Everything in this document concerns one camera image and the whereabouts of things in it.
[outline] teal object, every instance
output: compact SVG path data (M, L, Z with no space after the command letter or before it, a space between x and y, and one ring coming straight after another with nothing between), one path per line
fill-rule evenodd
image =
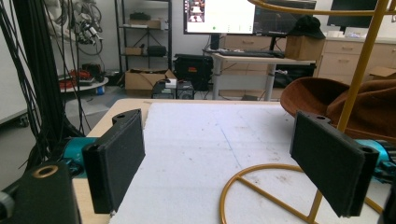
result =
M387 150L375 140L357 139L356 141L361 145L372 147L379 152L378 160L376 161L377 166L381 161L389 161Z
M87 173L85 173L85 165L84 160L82 158L82 149L88 144L94 143L96 141L96 137L76 137L72 138L66 145L64 150L64 159L72 159L73 162L84 168L84 172L78 176L77 178L86 178Z

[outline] monitor screen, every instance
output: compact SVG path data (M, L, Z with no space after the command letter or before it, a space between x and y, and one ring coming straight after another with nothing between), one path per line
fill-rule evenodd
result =
M252 34L248 0L184 0L184 34Z
M332 10L374 10L377 0L333 0ZM369 28L371 16L330 16L327 24L330 26Z
M315 9L316 1L267 0L265 3L279 7ZM279 12L256 6L253 33L255 35L286 35L302 14Z

